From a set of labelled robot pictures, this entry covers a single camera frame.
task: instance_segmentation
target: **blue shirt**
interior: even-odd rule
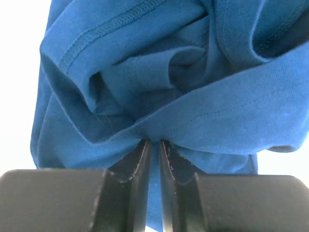
[[[31,137],[38,168],[108,168],[153,142],[147,225],[162,231],[158,141],[210,174],[309,131],[309,1],[53,0]]]

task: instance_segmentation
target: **blue fabric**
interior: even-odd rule
[[[154,143],[147,225],[162,231],[158,141],[210,174],[309,131],[309,1],[53,0],[31,137],[38,168],[107,168]]]

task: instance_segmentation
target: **white background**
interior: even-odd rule
[[[37,96],[39,45],[50,0],[0,2],[0,175],[35,168],[29,151]],[[263,151],[260,174],[290,174],[309,184],[309,139],[294,153]]]

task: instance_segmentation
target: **clothing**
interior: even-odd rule
[[[108,168],[151,139],[147,225],[162,231],[158,141],[210,174],[309,131],[308,0],[53,0],[40,46],[38,168]]]

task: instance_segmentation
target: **white surface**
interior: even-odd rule
[[[50,0],[0,2],[0,175],[35,168],[29,151],[37,96],[39,45]],[[294,153],[261,152],[260,174],[294,175],[309,184],[309,139]]]

